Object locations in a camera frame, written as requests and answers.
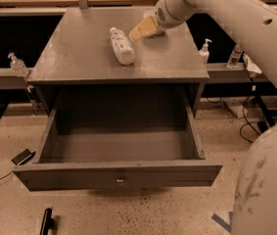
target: concrete floor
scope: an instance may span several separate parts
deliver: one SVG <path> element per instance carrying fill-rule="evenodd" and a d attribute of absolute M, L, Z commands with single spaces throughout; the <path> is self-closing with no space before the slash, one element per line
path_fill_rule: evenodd
<path fill-rule="evenodd" d="M 260 115 L 250 111 L 249 118 Z M 46 120 L 13 107 L 2 117 L 0 177 L 12 170 L 11 158 L 20 151 L 37 149 Z M 205 102 L 198 111 L 196 129 L 207 159 L 223 164 L 212 187 L 29 192 L 10 175 L 0 181 L 0 234 L 39 234 L 48 207 L 56 220 L 49 234 L 229 234 L 236 179 L 250 147 L 239 133 L 245 123 L 223 103 Z M 244 134 L 256 138 L 248 127 Z"/>

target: bottle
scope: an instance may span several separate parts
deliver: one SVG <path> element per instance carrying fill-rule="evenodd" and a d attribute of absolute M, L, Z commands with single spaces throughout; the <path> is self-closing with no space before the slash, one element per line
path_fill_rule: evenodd
<path fill-rule="evenodd" d="M 211 40 L 206 38 L 206 43 L 203 45 L 203 48 L 199 51 L 199 54 L 202 57 L 204 64 L 208 62 L 208 56 L 209 56 L 208 44 L 211 42 L 212 42 Z"/>
<path fill-rule="evenodd" d="M 11 59 L 10 66 L 16 76 L 22 77 L 29 74 L 29 71 L 23 60 L 18 59 L 13 52 L 9 54 L 8 58 Z"/>
<path fill-rule="evenodd" d="M 131 65 L 135 61 L 135 51 L 125 33 L 112 27 L 110 29 L 113 50 L 118 61 L 125 66 Z"/>
<path fill-rule="evenodd" d="M 234 69 L 237 66 L 237 63 L 239 62 L 242 54 L 243 54 L 242 48 L 240 48 L 240 46 L 238 44 L 236 44 L 230 57 L 229 57 L 229 60 L 227 63 L 227 68 Z"/>

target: drawer front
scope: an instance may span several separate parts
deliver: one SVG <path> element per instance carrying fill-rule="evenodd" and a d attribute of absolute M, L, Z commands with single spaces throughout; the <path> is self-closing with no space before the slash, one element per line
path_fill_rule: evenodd
<path fill-rule="evenodd" d="M 172 166 L 169 166 L 169 162 L 166 163 L 159 166 L 136 164 L 133 167 L 34 164 L 26 169 L 17 166 L 14 173 L 30 191 L 37 191 L 211 186 L 221 170 L 221 165 L 205 161 L 189 162 L 186 166 L 176 162 L 171 162 Z"/>

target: yellow object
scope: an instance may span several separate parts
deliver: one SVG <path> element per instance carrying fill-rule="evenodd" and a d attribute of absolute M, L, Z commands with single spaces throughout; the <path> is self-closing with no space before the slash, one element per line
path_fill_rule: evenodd
<path fill-rule="evenodd" d="M 159 23 L 155 16 L 148 16 L 129 32 L 130 41 L 137 41 L 143 37 L 156 34 Z"/>

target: open drawer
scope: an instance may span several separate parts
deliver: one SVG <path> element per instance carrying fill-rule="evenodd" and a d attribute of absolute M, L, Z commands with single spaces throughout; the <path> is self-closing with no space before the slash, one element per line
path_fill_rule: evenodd
<path fill-rule="evenodd" d="M 14 168 L 29 190 L 210 186 L 187 85 L 71 85 L 57 101 L 33 164 Z"/>

